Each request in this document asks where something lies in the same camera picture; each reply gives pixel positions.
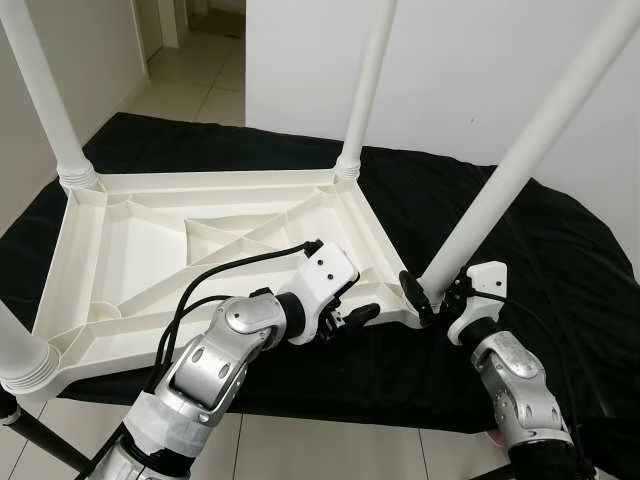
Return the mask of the black table cloth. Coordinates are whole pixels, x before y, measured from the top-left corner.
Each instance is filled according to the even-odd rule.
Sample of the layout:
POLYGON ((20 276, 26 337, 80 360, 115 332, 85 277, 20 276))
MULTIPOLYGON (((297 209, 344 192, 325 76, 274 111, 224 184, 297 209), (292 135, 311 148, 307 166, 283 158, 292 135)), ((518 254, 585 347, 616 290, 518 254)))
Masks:
MULTIPOLYGON (((330 170, 339 151, 335 140, 128 113, 113 116, 84 146, 102 174, 330 170)), ((356 184, 404 270, 420 274, 490 174, 488 166, 452 157, 367 147, 356 184)), ((49 184, 0 236, 0 301, 28 330, 44 288, 36 273, 49 268, 67 201, 60 184, 49 184)), ((570 196, 530 183, 475 260, 506 264, 507 305, 498 323, 547 366, 549 387, 581 434, 636 439, 640 289, 611 229, 570 196)), ((170 321, 178 307, 210 297, 195 297, 202 282, 251 264, 247 257, 202 271, 170 321)), ((157 340, 154 360, 159 348, 157 340)), ((152 366, 73 381, 58 396, 132 404, 152 366)), ((282 342, 261 353, 230 410, 457 433, 495 425, 470 353, 449 342, 444 325, 378 319, 332 340, 282 342)))

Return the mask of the white plastic table top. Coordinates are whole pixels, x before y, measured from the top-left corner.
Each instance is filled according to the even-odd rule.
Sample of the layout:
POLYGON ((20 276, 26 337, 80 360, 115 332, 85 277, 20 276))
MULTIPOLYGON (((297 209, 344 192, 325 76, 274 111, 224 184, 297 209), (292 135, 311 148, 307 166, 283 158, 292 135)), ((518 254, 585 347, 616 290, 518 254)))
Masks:
POLYGON ((0 387, 46 401, 73 381, 143 369, 180 294, 204 271, 196 298, 282 291, 302 264, 283 250, 334 244, 358 269, 339 310, 376 303, 378 323, 419 325, 398 275, 404 265, 356 183, 328 169, 102 174, 97 189, 68 189, 29 338, 38 361, 0 387))

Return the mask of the white door frame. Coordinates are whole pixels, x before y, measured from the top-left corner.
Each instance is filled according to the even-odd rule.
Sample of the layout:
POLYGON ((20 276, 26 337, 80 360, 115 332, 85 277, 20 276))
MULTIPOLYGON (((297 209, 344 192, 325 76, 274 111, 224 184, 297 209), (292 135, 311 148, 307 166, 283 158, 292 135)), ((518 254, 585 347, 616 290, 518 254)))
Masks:
POLYGON ((177 50, 189 36, 187 0, 131 0, 143 61, 177 50))

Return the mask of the black metal table leg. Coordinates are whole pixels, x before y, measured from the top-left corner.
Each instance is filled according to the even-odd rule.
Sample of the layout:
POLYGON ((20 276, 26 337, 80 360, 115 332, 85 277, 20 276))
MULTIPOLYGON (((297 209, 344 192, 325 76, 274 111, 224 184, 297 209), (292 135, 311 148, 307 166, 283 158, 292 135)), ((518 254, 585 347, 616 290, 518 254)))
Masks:
POLYGON ((50 453, 56 460, 72 467, 78 474, 84 474, 93 468, 90 458, 47 428, 32 413, 24 411, 18 399, 3 388, 0 388, 0 428, 14 430, 28 442, 35 443, 42 451, 50 453))

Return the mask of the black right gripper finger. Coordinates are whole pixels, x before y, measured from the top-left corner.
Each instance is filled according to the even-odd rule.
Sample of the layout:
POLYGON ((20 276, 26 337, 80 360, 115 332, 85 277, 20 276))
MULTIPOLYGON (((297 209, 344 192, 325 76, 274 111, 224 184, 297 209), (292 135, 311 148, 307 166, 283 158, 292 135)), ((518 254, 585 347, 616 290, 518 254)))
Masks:
POLYGON ((399 271, 399 287, 401 287, 404 293, 404 300, 415 311, 417 319, 419 319, 419 325, 421 328, 426 328, 434 324, 435 311, 433 305, 429 300, 428 294, 419 282, 419 279, 410 271, 399 271))

